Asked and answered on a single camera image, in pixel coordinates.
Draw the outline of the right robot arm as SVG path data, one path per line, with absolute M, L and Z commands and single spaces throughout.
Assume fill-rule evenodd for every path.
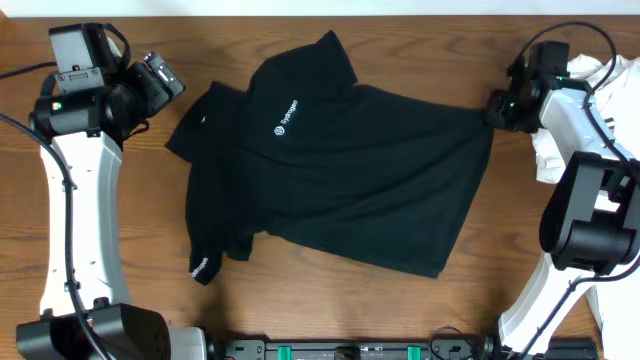
M 495 127 L 548 131 L 565 163 L 540 220 L 543 255 L 498 320 L 506 359 L 542 358 L 587 290 L 639 267 L 639 164 L 617 144 L 592 93 L 587 82 L 564 75 L 514 75 L 487 104 Z

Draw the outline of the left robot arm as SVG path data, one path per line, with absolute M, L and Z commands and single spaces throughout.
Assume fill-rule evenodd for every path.
M 35 102 L 26 133 L 41 148 L 49 191 L 49 263 L 38 320 L 16 328 L 26 359 L 204 359 L 205 333 L 170 328 L 134 306 L 119 251 L 123 143 L 182 83 L 155 53 L 57 56 L 56 92 Z

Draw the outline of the black polo shirt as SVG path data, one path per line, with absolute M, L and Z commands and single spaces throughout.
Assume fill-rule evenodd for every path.
M 359 82 L 333 32 L 213 82 L 167 148 L 190 166 L 192 278 L 247 260 L 265 232 L 404 273 L 444 269 L 488 165 L 478 110 Z

